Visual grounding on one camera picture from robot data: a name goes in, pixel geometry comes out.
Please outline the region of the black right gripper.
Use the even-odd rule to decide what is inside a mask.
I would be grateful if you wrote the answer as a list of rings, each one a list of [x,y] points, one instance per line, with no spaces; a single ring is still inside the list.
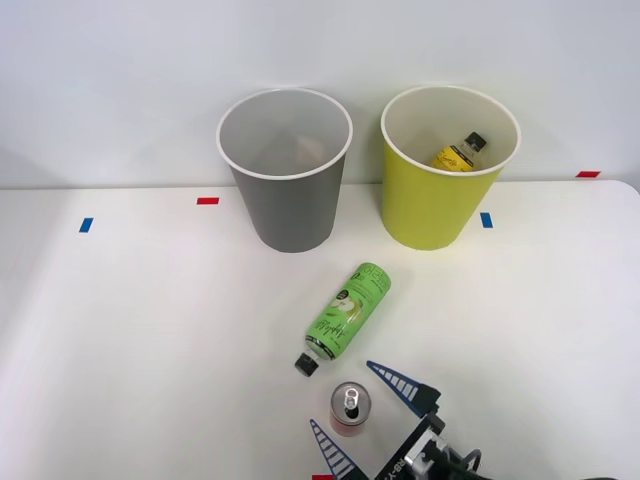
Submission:
[[[441,393],[387,366],[368,360],[367,367],[414,413],[424,418],[403,441],[375,479],[428,479],[434,462],[422,457],[429,440],[440,437],[445,423],[436,414]],[[313,419],[310,428],[332,476],[337,480],[368,480],[359,466]]]

